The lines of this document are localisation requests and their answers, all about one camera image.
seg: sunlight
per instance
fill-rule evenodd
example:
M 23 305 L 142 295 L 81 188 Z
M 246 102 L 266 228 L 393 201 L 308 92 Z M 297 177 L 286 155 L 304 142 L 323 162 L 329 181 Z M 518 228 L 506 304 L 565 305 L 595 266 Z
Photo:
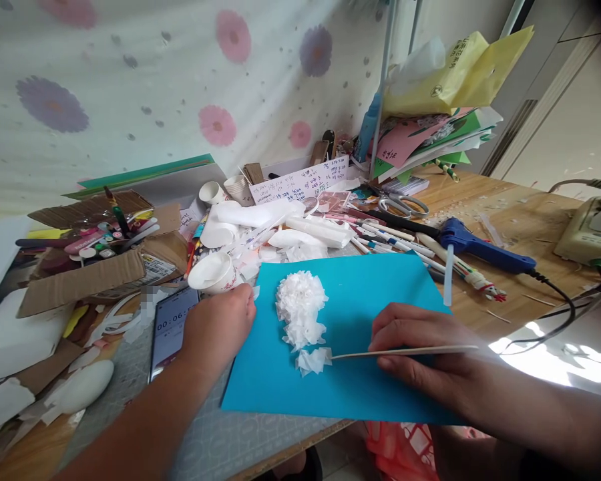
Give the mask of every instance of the sunlight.
M 530 322 L 526 327 L 536 335 L 543 335 L 537 323 Z M 511 339 L 502 337 L 489 345 L 489 348 L 500 354 L 508 346 Z M 501 358 L 510 366 L 539 379 L 557 384 L 572 386 L 568 374 L 577 375 L 595 383 L 601 383 L 601 353 L 590 346 L 565 344 L 562 352 L 554 354 L 546 344 L 522 353 L 530 344 L 513 344 L 507 354 Z

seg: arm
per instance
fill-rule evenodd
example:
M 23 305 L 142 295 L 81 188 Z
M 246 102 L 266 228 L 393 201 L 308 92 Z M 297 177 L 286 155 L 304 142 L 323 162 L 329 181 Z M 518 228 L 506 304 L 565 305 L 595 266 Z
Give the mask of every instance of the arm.
M 162 479 L 210 390 L 251 330 L 252 288 L 201 301 L 187 317 L 178 356 L 54 480 Z
M 369 349 L 475 344 L 478 354 L 436 356 L 431 366 L 403 356 L 379 367 L 424 392 L 469 424 L 534 450 L 576 472 L 601 470 L 601 397 L 544 382 L 505 364 L 452 316 L 390 304 L 373 324 Z

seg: smartphone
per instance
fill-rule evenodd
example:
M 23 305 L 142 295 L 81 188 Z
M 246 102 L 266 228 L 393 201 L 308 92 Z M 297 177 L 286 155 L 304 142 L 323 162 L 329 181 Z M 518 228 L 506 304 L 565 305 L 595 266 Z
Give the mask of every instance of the smartphone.
M 198 304 L 198 300 L 198 291 L 187 287 L 156 304 L 149 382 L 176 358 L 182 347 L 187 314 Z

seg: pink paper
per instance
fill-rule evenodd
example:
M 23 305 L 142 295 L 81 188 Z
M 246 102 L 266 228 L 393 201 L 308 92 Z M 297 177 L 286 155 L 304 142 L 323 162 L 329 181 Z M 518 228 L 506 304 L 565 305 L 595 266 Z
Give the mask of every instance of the pink paper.
M 376 157 L 392 164 L 394 167 L 400 167 L 425 139 L 436 133 L 446 123 L 458 117 L 463 117 L 471 110 L 469 108 L 459 109 L 458 113 L 452 117 L 436 114 L 397 119 L 396 126 L 379 140 Z

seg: purple flower pattern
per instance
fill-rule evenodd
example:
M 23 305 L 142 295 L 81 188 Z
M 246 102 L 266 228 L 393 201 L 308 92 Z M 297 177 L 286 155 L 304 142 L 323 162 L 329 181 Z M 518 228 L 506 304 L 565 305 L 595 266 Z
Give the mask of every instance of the purple flower pattern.
M 322 77 L 332 60 L 332 35 L 319 25 L 305 32 L 300 44 L 300 64 L 309 77 Z
M 23 107 L 47 127 L 58 132 L 82 132 L 89 117 L 69 90 L 34 75 L 19 80 L 15 88 Z

